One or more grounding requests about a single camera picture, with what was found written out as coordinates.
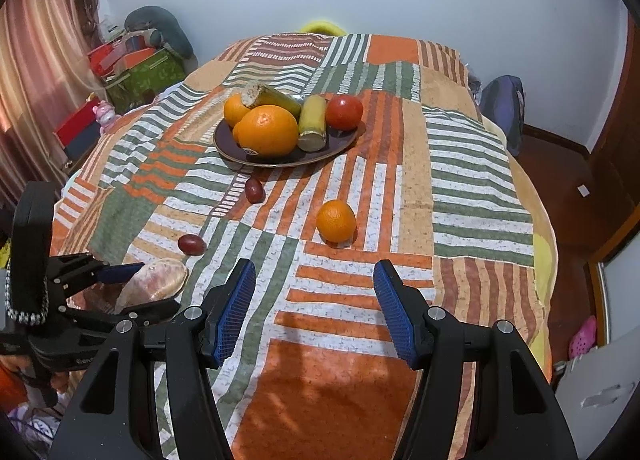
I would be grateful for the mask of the grey backpack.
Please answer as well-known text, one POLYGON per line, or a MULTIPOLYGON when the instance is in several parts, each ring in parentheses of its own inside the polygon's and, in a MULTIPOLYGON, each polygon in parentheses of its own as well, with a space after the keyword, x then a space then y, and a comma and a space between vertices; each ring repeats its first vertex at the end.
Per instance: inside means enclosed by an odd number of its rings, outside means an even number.
POLYGON ((518 157, 525 125, 525 92, 519 77, 503 75, 482 91, 480 113, 499 126, 506 135, 506 147, 518 157))

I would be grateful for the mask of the striped pink curtain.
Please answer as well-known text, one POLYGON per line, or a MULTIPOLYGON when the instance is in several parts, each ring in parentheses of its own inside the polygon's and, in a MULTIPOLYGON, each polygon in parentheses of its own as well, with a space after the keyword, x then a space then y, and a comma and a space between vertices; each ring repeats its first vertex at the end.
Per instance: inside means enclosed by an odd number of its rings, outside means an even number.
POLYGON ((4 0, 1 5, 1 204, 26 183, 62 186, 55 129, 102 86, 88 54, 99 44, 98 0, 4 0))

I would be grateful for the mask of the small tangerine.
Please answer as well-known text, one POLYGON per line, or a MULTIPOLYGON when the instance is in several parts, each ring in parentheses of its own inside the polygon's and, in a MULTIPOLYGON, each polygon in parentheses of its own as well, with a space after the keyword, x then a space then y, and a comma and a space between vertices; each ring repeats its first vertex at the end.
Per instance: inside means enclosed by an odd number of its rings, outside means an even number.
POLYGON ((357 220, 346 202, 331 200, 318 210, 316 227, 323 240, 340 244, 352 241, 357 230, 357 220))

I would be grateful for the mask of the striped patchwork bedspread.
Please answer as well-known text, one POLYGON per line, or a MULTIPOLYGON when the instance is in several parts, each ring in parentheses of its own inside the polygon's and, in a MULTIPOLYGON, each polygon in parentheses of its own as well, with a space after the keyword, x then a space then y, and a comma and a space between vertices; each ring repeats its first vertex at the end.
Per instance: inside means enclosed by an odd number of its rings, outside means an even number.
POLYGON ((238 459, 388 459, 418 378, 395 353, 373 290, 389 259, 458 319, 510 320, 544 370, 556 246, 540 198, 478 114, 457 50, 372 34, 240 40, 105 136, 55 209, 52 250, 113 264, 186 259, 184 305, 250 259, 257 285, 233 355, 209 376, 238 459), (343 154, 293 168, 226 161, 213 134, 248 82, 351 94, 363 130, 343 154), (244 187, 262 182, 265 201, 244 187), (357 230, 335 244, 320 207, 346 202, 357 230))

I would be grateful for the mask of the large orange with sticker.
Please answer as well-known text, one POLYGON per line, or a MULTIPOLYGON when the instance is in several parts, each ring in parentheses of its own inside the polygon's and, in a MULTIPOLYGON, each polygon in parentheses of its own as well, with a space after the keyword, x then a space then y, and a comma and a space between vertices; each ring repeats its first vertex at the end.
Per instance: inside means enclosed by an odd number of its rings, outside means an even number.
POLYGON ((296 147, 296 118, 277 105, 252 108, 233 128, 236 143, 252 157, 285 157, 296 147))

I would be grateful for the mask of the yellow object behind bed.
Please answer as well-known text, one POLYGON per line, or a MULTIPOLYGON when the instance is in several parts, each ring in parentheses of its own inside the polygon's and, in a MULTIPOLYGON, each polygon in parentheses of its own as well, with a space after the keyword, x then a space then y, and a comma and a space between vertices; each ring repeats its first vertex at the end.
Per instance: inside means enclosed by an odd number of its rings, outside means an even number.
POLYGON ((306 34, 318 34, 326 36, 344 36, 346 32, 334 23, 326 20, 310 21, 303 25, 299 32, 306 34))

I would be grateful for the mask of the brown wooden door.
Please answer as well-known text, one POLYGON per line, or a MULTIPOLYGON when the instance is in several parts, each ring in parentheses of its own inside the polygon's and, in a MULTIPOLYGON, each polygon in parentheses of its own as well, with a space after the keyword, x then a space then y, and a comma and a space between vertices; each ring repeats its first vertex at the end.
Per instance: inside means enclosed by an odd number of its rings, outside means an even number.
POLYGON ((628 21, 622 74, 605 125, 589 157, 596 185, 593 250, 608 244, 639 209, 639 25, 628 21))

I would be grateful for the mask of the red tomato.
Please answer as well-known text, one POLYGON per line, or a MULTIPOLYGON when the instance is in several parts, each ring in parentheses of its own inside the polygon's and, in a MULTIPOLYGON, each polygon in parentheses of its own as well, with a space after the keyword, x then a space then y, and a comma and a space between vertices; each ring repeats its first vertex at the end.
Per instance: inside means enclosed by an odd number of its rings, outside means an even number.
POLYGON ((353 131, 362 116, 362 102, 349 94, 336 94, 326 105, 326 123, 336 131, 353 131))

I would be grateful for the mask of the large yellow cane piece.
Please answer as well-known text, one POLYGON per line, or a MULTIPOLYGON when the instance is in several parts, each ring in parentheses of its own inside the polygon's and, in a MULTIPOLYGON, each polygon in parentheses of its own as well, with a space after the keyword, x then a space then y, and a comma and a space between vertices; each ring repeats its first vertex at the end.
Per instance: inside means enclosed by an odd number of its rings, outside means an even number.
POLYGON ((285 108, 296 119, 302 112, 302 104, 298 100, 262 82, 248 82, 241 91, 241 102, 245 108, 277 105, 285 108))

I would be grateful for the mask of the grey neck pillow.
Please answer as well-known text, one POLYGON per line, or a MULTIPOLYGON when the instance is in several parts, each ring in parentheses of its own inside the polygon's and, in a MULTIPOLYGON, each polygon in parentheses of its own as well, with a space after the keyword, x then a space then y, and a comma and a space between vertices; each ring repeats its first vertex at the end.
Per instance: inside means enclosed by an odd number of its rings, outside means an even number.
POLYGON ((127 32, 143 32, 153 47, 166 48, 183 60, 191 59, 193 47, 178 20, 159 6, 144 6, 130 12, 125 20, 127 32))

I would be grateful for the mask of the pink bunny toy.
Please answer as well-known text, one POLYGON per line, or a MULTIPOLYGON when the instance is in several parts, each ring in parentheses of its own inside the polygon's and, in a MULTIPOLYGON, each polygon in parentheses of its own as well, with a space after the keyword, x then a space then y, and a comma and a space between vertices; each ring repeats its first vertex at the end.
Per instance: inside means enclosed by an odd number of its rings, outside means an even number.
POLYGON ((120 115, 115 112, 114 106, 101 100, 92 108, 96 123, 100 125, 100 134, 104 135, 120 119, 120 115))

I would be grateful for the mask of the dark purple plate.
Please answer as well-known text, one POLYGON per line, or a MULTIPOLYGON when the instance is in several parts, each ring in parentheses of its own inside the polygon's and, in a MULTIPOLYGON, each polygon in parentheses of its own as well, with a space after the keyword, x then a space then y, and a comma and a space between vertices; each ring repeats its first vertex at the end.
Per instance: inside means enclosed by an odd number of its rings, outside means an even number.
POLYGON ((215 129, 219 154, 234 163, 256 167, 292 167, 321 162, 346 151, 360 135, 354 131, 326 128, 326 141, 318 151, 299 148, 295 117, 278 106, 250 110, 233 128, 222 120, 215 129))

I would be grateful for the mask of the red box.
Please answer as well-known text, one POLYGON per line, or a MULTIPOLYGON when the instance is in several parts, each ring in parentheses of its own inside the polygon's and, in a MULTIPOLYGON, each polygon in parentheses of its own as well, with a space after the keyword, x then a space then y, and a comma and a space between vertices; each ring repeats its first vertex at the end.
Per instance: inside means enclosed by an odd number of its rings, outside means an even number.
POLYGON ((56 128, 55 137, 61 143, 63 151, 70 161, 79 161, 98 143, 100 125, 96 121, 93 108, 99 104, 99 98, 87 101, 56 128))

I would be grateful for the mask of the medium orange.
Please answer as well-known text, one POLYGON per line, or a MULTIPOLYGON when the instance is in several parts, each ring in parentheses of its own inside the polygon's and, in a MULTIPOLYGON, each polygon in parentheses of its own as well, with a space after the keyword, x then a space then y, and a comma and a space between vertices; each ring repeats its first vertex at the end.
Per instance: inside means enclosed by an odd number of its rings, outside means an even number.
POLYGON ((224 120, 233 129, 235 125, 248 113, 250 109, 242 102, 240 94, 232 94, 224 102, 224 120))

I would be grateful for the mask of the green storage box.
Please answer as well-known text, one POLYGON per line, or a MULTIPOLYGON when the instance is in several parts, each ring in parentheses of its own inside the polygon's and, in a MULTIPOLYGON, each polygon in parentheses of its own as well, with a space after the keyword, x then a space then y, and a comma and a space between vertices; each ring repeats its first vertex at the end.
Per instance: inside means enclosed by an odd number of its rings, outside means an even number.
POLYGON ((129 70, 105 79, 108 102, 118 114, 150 103, 168 87, 186 78, 183 62, 166 49, 134 65, 129 70))

